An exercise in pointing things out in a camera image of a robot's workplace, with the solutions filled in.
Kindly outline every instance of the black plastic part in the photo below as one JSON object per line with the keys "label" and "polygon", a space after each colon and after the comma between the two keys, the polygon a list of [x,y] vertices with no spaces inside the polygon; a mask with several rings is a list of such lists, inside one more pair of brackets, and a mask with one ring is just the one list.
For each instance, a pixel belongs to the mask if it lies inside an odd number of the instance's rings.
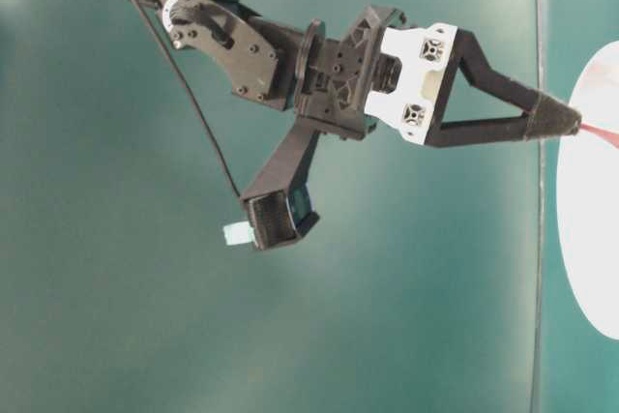
{"label": "black plastic part", "polygon": [[[520,108],[522,115],[444,123],[458,69],[462,70],[471,86]],[[436,100],[426,145],[454,147],[571,135],[578,132],[580,122],[580,114],[572,108],[493,70],[475,35],[458,30]]]}
{"label": "black plastic part", "polygon": [[259,250],[294,244],[317,223],[306,183],[320,133],[298,117],[255,180],[241,195]]}

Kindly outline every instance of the green background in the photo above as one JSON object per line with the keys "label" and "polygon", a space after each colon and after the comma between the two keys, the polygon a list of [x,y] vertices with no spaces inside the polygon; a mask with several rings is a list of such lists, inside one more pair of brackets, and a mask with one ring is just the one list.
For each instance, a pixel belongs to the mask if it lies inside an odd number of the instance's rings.
{"label": "green background", "polygon": [[[475,31],[496,69],[536,84],[535,0],[243,1],[300,28],[320,17],[336,38],[366,4],[399,7]],[[569,12],[568,49],[566,31],[555,38],[574,69],[550,77],[561,97],[598,46],[578,41],[601,8],[575,5],[590,15]],[[292,115],[233,98],[207,57],[176,56],[246,186]],[[509,114],[461,78],[448,111]],[[324,137],[309,178],[322,220],[307,240],[227,248],[221,227],[241,209],[131,5],[0,0],[0,160],[4,411],[529,409],[535,143],[439,151],[385,126],[363,143]],[[616,363],[565,374],[583,332],[582,357],[617,348],[581,321],[547,245],[544,411],[567,411],[568,388],[615,411],[593,369]]]}
{"label": "green background", "polygon": [[[619,39],[616,0],[548,0],[547,85],[567,100],[582,69]],[[558,142],[546,146],[547,215],[539,410],[619,411],[619,342],[587,322],[570,289],[556,219]],[[609,203],[607,208],[619,208]]]}

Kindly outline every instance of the robotic arm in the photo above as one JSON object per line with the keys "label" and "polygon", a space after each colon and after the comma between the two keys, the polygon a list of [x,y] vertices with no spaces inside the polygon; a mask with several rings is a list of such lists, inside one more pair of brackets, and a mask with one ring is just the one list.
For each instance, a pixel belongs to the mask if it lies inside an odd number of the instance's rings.
{"label": "robotic arm", "polygon": [[[239,0],[132,0],[156,11],[173,48],[195,48],[226,71],[232,93],[295,123],[240,194],[249,221],[224,229],[229,245],[267,250],[302,239],[318,221],[306,187],[321,134],[362,140],[381,120],[408,142],[453,147],[576,134],[581,117],[493,70],[473,33],[449,24],[407,27],[403,12],[370,6],[341,40],[314,20],[305,31],[263,18]],[[518,107],[514,118],[444,123],[456,73]]]}

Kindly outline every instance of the black cable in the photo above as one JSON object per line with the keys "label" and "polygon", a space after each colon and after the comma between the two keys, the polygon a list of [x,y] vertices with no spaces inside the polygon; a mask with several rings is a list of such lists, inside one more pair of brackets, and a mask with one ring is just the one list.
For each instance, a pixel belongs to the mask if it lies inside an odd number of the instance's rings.
{"label": "black cable", "polygon": [[195,98],[195,94],[193,93],[190,85],[187,83],[187,80],[185,79],[183,72],[181,72],[181,69],[176,64],[176,61],[172,57],[172,54],[169,52],[169,50],[165,46],[163,39],[160,37],[159,33],[157,32],[157,29],[155,29],[155,26],[153,25],[150,17],[144,11],[144,8],[140,4],[140,2],[138,0],[130,0],[130,1],[132,2],[133,6],[137,9],[137,12],[139,13],[139,15],[144,20],[144,23],[146,24],[146,27],[148,28],[148,30],[151,32],[151,34],[155,38],[155,41],[157,42],[159,49],[161,50],[162,54],[165,56],[165,59],[169,63],[170,67],[172,67],[172,70],[174,71],[176,76],[181,81],[181,84],[183,85],[183,88],[187,92],[187,95],[189,96],[190,101],[192,101],[193,108],[195,109],[195,112],[197,113],[197,116],[200,119],[202,126],[204,127],[204,131],[206,132],[206,135],[208,136],[209,140],[211,141],[211,144],[213,145],[213,148],[215,149],[217,158],[221,165],[221,169],[223,170],[223,174],[225,175],[225,178],[227,179],[228,184],[230,185],[230,188],[234,191],[234,194],[237,197],[240,197],[241,194],[239,192],[239,189],[236,187],[236,183],[234,182],[234,179],[232,178],[232,174],[230,173],[228,164],[225,161],[223,152],[221,151],[221,147],[219,143],[217,142],[217,139],[215,138],[215,135],[213,134],[211,127],[206,121],[204,113],[202,112],[202,108],[200,108],[200,104]]}

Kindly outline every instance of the metal bracket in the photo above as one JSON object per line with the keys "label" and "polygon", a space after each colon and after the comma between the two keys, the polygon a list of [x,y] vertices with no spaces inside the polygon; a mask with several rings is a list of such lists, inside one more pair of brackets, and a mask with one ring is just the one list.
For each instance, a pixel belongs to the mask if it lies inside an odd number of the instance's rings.
{"label": "metal bracket", "polygon": [[[266,103],[280,61],[273,46],[240,16],[214,0],[170,2],[164,5],[162,22],[170,27],[168,33],[174,47],[188,46],[210,55],[228,75],[233,94]],[[178,17],[175,21],[174,10],[194,14],[185,21]],[[202,21],[198,19],[200,15],[204,16]],[[218,31],[228,38],[228,45],[222,43]]]}

